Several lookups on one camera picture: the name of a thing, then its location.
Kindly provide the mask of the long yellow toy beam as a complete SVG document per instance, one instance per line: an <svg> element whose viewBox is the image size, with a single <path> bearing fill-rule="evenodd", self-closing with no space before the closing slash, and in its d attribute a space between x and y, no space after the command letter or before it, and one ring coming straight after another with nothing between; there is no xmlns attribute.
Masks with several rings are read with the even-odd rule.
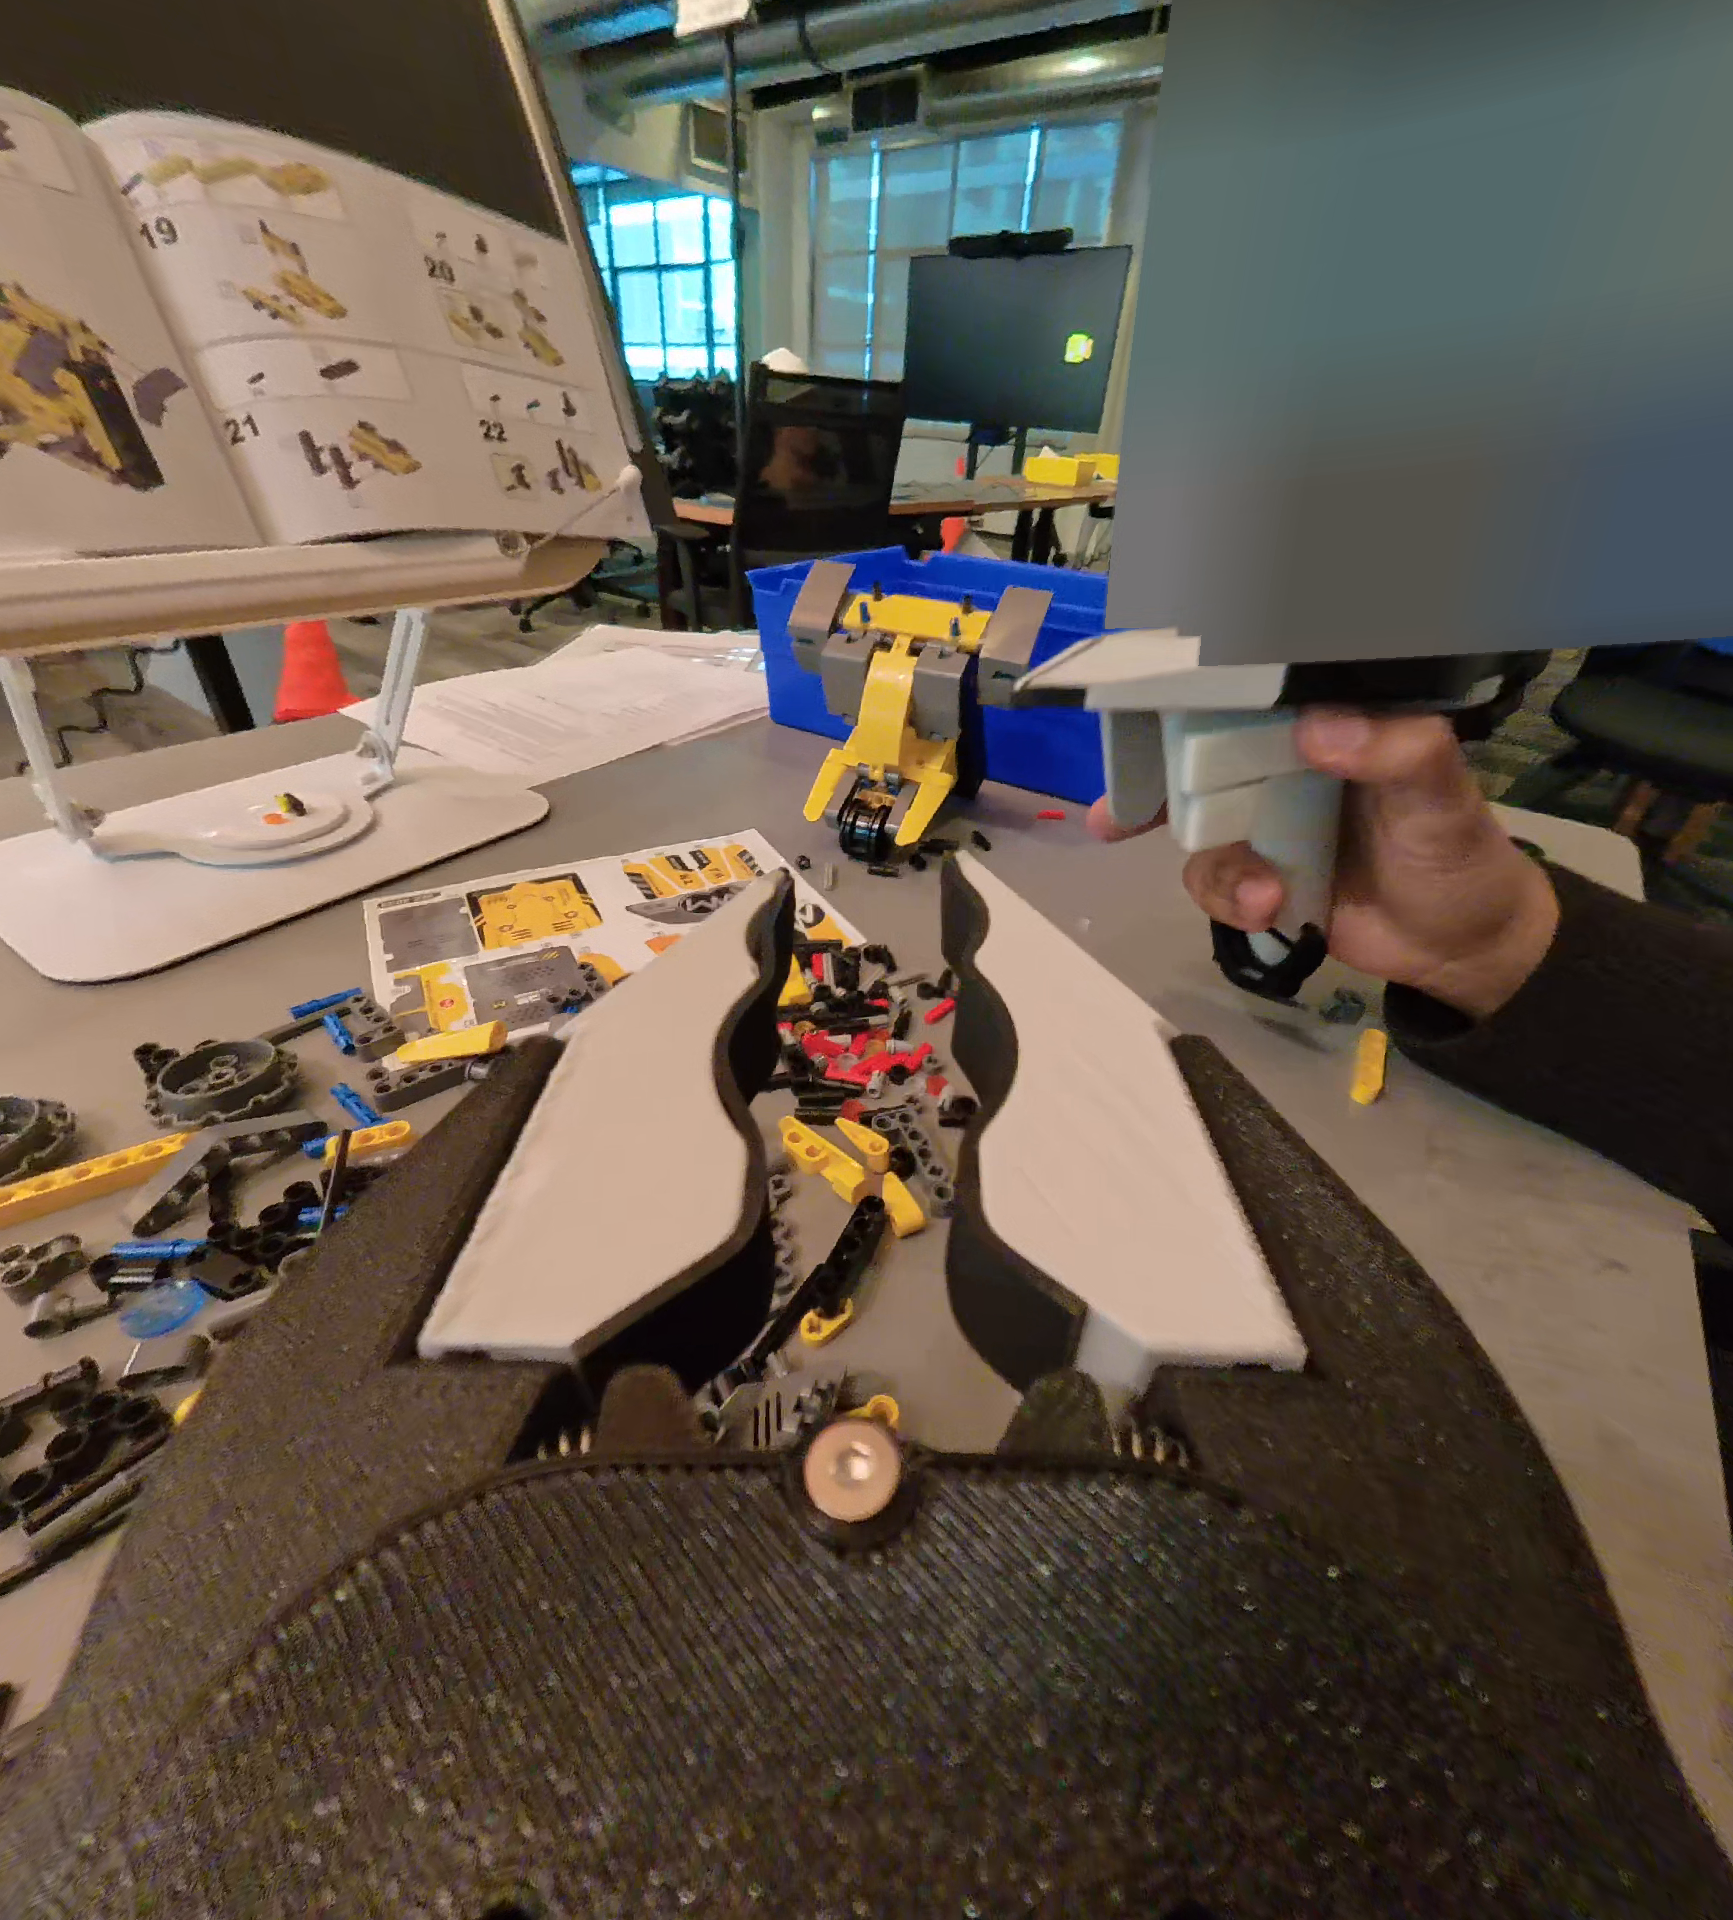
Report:
<svg viewBox="0 0 1733 1920"><path fill-rule="evenodd" d="M189 1131L158 1136L76 1163L0 1185L0 1233L77 1204L141 1185L195 1142Z"/></svg>

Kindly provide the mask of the orange traffic cone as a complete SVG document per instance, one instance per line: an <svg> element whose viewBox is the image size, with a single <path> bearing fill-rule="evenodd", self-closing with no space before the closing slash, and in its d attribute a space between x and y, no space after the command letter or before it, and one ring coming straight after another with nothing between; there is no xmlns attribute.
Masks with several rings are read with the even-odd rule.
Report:
<svg viewBox="0 0 1733 1920"><path fill-rule="evenodd" d="M334 716L356 702L328 622L292 620L282 628L272 723Z"/></svg>

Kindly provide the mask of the pile of toy building bricks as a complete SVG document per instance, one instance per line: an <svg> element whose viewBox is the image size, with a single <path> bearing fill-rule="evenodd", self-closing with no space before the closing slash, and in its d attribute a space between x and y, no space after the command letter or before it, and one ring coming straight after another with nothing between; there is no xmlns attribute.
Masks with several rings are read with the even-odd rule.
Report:
<svg viewBox="0 0 1733 1920"><path fill-rule="evenodd" d="M878 944L853 948L842 942L810 942L795 935L792 961L781 995L783 1068L774 1085L810 1095L812 1122L836 1122L861 1147L871 1170L861 1173L871 1188L882 1167L887 1194L902 1231L918 1231L927 1210L946 1206L946 1172L934 1163L927 1140L904 1118L882 1113L887 1131L861 1118L869 1091L923 1091L943 1088L931 1072L931 1044L908 1034L910 1017L894 1007L889 975L861 977L864 970L890 966ZM27 1328L55 1336L113 1311L121 1299L141 1302L162 1286L174 1295L171 1318L228 1297L249 1295L267 1284L279 1263L309 1247L326 1221L315 1181L287 1189L257 1220L237 1220L229 1188L242 1161L290 1161L306 1156L318 1175L332 1173L334 1146L348 1147L341 1199L363 1188L386 1153L407 1143L406 1123L388 1118L407 1101L472 1082L482 1065L503 1058L497 1024L432 1034L412 1046L406 1059L393 1055L401 1031L370 998L334 995L313 1000L275 1027L249 1039L287 1046L298 1058L302 1088L292 1110L245 1122L193 1129L195 1142L143 1184L131 1198L126 1233L146 1242L146 1252L109 1249L89 1260L71 1235L48 1239L34 1249L10 1249L0 1258L7 1291L48 1299L84 1268L93 1268L99 1291L89 1302L65 1297L61 1308L39 1308ZM153 1122L146 1140L174 1136Z"/></svg>

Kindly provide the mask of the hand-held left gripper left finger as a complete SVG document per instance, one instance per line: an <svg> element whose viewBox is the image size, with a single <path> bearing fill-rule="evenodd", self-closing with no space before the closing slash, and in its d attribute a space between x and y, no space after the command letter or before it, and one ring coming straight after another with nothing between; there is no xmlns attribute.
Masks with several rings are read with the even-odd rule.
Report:
<svg viewBox="0 0 1733 1920"><path fill-rule="evenodd" d="M424 1359L625 1364L688 1388L728 1370L774 1297L769 1147L789 874L740 887L568 1030L418 1331Z"/></svg>

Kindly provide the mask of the black office chair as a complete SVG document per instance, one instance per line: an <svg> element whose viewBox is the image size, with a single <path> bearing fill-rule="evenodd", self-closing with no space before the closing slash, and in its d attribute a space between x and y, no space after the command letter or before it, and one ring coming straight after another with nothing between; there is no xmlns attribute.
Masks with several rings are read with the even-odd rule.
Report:
<svg viewBox="0 0 1733 1920"><path fill-rule="evenodd" d="M752 618L752 570L899 545L890 508L904 424L899 380L749 368L731 529L737 628Z"/></svg>
<svg viewBox="0 0 1733 1920"><path fill-rule="evenodd" d="M1619 830L1651 894L1733 921L1733 894L1695 871L1698 842L1733 805L1733 653L1695 641L1592 649L1551 719L1569 740L1548 763L1553 790L1619 776Z"/></svg>

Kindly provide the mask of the black display board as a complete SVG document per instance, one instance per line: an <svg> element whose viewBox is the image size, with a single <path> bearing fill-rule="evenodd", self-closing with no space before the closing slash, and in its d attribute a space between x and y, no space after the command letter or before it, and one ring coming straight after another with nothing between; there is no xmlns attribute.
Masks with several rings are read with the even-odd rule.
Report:
<svg viewBox="0 0 1733 1920"><path fill-rule="evenodd" d="M0 2L0 86L76 120L185 110L292 133L566 237L641 489L659 487L514 3Z"/></svg>

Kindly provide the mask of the printed paper sheet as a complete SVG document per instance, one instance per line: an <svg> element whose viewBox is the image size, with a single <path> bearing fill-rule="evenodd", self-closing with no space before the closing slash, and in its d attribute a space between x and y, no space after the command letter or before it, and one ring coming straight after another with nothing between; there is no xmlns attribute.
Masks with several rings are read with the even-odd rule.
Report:
<svg viewBox="0 0 1733 1920"><path fill-rule="evenodd" d="M400 743L536 787L767 713L757 639L589 626L531 663L418 686Z"/></svg>

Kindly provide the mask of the grey round toy turntable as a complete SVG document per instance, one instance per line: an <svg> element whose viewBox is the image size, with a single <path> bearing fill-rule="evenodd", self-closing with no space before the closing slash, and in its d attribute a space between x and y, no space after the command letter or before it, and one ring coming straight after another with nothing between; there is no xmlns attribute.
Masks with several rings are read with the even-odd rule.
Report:
<svg viewBox="0 0 1733 1920"><path fill-rule="evenodd" d="M257 1122L294 1108L298 1058L262 1037L206 1039L177 1052L153 1041L131 1047L143 1077L143 1105L165 1134Z"/></svg>

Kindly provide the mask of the person's right forearm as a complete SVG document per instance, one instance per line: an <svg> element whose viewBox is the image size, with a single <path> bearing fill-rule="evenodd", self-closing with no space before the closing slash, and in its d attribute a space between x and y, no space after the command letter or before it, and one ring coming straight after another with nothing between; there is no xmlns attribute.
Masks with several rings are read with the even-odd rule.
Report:
<svg viewBox="0 0 1733 1920"><path fill-rule="evenodd" d="M1547 956L1489 1016L1385 991L1398 1049L1443 1082L1599 1152L1733 1246L1733 925L1551 867Z"/></svg>

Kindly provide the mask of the black monitor screen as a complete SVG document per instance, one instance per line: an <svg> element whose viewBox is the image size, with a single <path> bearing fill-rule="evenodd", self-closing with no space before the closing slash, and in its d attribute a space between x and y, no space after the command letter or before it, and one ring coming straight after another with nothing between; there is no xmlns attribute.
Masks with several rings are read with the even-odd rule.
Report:
<svg viewBox="0 0 1733 1920"><path fill-rule="evenodd" d="M908 268L908 419L1099 432L1131 248L959 255Z"/></svg>

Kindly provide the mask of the white book stand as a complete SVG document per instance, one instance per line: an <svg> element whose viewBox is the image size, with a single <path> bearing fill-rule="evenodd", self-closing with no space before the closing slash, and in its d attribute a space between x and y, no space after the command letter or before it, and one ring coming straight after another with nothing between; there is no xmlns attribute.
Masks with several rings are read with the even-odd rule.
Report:
<svg viewBox="0 0 1733 1920"><path fill-rule="evenodd" d="M552 537L400 533L371 540L0 557L0 688L45 825L0 838L0 942L58 983L106 983L539 824L516 779L401 755L433 609L577 584L616 525L647 528L643 447L603 476ZM392 611L371 719L356 743L124 807L74 799L48 747L30 662L88 641L150 641L282 616Z"/></svg>

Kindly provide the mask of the wooden background desk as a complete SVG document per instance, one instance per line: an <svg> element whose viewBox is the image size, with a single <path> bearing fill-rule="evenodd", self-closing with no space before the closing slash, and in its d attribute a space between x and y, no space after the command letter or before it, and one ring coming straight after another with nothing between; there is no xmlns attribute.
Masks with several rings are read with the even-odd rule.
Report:
<svg viewBox="0 0 1733 1920"><path fill-rule="evenodd" d="M1023 476L991 476L973 482L899 482L884 509L884 522L902 522L908 517L945 520L954 516L1043 516L1092 504L1110 505L1119 496L1119 480L1112 476L1092 476L1073 484L1043 484ZM728 533L735 525L735 492L707 492L698 496L675 494L668 502L657 525L686 524L702 525Z"/></svg>

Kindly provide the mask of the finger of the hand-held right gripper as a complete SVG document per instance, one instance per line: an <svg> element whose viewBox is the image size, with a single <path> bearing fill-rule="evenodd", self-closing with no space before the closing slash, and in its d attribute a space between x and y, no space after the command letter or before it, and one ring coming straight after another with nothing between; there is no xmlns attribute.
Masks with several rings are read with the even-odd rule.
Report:
<svg viewBox="0 0 1733 1920"><path fill-rule="evenodd" d="M1082 707L1103 716L1104 804L1117 830L1163 819L1185 787L1185 740L1275 711L1289 665L1194 665L1099 682Z"/></svg>
<svg viewBox="0 0 1733 1920"><path fill-rule="evenodd" d="M1017 702L1153 702L1200 667L1200 639L1177 629L1089 636L1023 671Z"/></svg>

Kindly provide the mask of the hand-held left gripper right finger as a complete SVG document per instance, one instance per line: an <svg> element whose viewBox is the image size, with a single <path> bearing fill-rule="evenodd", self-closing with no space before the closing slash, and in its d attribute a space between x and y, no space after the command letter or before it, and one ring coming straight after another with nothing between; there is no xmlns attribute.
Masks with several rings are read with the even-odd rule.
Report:
<svg viewBox="0 0 1733 1920"><path fill-rule="evenodd" d="M951 1054L974 1099L952 1318L1011 1388L1078 1372L1299 1376L1309 1344L1182 1068L1182 1034L971 853L941 871Z"/></svg>

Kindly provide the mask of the yellow toy vehicle model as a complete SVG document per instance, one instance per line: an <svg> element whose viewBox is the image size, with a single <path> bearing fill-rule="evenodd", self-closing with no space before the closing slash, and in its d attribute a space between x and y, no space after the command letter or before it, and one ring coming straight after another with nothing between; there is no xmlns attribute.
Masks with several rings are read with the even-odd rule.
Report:
<svg viewBox="0 0 1733 1920"><path fill-rule="evenodd" d="M966 592L854 585L851 559L812 559L787 633L849 729L804 817L828 819L840 852L874 869L924 853L941 810L983 787L983 711L1012 703L1053 604L1048 588L1018 584L993 608Z"/></svg>

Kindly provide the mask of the yellow sticker sheet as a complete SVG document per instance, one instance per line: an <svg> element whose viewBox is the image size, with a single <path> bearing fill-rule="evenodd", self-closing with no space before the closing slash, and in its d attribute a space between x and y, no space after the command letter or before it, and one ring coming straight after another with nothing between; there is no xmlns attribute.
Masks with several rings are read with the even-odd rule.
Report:
<svg viewBox="0 0 1733 1920"><path fill-rule="evenodd" d="M864 944L820 889L832 867L742 830L367 898L370 991L410 1039L484 1024L552 1031L776 871L795 878L808 942Z"/></svg>

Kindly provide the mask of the person's right hand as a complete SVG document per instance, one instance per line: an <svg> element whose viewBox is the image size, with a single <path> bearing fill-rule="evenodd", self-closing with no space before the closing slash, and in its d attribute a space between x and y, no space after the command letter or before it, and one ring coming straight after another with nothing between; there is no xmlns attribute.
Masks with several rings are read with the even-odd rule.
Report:
<svg viewBox="0 0 1733 1920"><path fill-rule="evenodd" d="M1451 719L1312 706L1294 743L1343 784L1333 956L1456 1030L1501 1013L1551 953L1559 895L1502 828Z"/></svg>

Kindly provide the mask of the blue plastic bin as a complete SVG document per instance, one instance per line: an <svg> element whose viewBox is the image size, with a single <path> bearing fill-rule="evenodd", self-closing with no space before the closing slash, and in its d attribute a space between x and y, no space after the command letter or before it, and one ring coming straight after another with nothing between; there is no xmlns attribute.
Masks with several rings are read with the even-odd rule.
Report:
<svg viewBox="0 0 1733 1920"><path fill-rule="evenodd" d="M849 555L854 589L873 585L889 594L918 594L934 599L971 599L977 611L993 611L1005 588L1051 592L1051 608L1032 649L1032 663L1103 633L1108 579L1103 574L934 552L910 557L900 545ZM789 561L749 572L749 596L769 683L769 709L776 723L840 743L851 726L831 713L812 667L792 653L787 629L810 563ZM1068 804L1092 804L1104 790L1099 717L1080 707L1027 706L979 709L983 721L984 774L1000 784L1047 794Z"/></svg>

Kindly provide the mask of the open building instruction booklet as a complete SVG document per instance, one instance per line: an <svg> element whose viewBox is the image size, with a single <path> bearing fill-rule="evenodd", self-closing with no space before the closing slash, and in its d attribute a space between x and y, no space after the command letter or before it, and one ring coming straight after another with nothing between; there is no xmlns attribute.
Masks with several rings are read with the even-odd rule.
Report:
<svg viewBox="0 0 1733 1920"><path fill-rule="evenodd" d="M363 157L0 86L0 559L627 540L576 248Z"/></svg>

